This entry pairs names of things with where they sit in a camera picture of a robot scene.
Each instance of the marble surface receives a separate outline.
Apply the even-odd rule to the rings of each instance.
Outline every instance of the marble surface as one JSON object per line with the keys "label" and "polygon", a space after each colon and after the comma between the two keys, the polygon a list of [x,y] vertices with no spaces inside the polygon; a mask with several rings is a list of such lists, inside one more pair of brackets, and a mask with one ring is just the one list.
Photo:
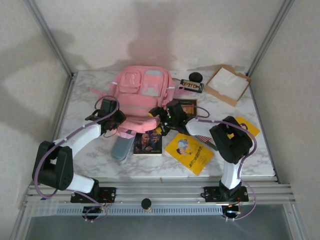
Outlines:
{"label": "marble surface", "polygon": [[[191,71],[170,71],[173,78],[188,79]],[[100,91],[107,91],[110,82],[118,71],[80,71],[76,78],[70,97],[60,136],[63,137],[80,126],[84,119],[94,110],[98,96],[89,92],[88,87]],[[206,83],[213,71],[200,71],[203,83]],[[254,107],[250,90],[248,89],[239,100],[236,107],[230,106],[218,98],[203,91],[202,94],[192,93],[179,96],[179,98],[198,99],[198,106],[210,112],[210,119],[222,120],[228,115],[243,116],[259,129],[261,129]],[[170,133],[162,138],[163,148],[175,137],[177,132]],[[124,164],[113,161],[110,152],[116,141],[116,136],[94,139],[74,157],[74,170],[93,178],[106,177],[196,177],[180,162],[171,157],[165,150],[162,156],[133,156],[132,150]],[[242,176],[274,176],[263,133],[257,137],[257,150],[249,157],[242,169]],[[222,176],[224,160],[218,152],[208,165],[199,174],[201,177]]]}

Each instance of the black knob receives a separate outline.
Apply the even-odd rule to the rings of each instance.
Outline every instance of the black knob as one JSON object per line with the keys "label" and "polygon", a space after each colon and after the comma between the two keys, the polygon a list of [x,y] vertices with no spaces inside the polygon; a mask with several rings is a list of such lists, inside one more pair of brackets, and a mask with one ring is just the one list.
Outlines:
{"label": "black knob", "polygon": [[141,207],[144,209],[144,210],[148,210],[151,208],[151,201],[149,198],[145,198],[142,200],[141,202]]}
{"label": "black knob", "polygon": [[189,75],[189,80],[191,82],[201,83],[202,79],[203,79],[202,75],[196,71]]}

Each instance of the pink backpack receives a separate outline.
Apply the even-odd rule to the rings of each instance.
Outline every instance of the pink backpack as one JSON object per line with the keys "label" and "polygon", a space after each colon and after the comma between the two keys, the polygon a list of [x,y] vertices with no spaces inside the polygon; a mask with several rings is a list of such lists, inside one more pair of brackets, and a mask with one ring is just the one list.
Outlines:
{"label": "pink backpack", "polygon": [[158,66],[128,66],[111,83],[109,94],[118,99],[120,110],[127,116],[118,128],[118,135],[131,138],[158,126],[158,119],[149,116],[154,107],[165,106],[175,94],[175,84],[168,70]]}

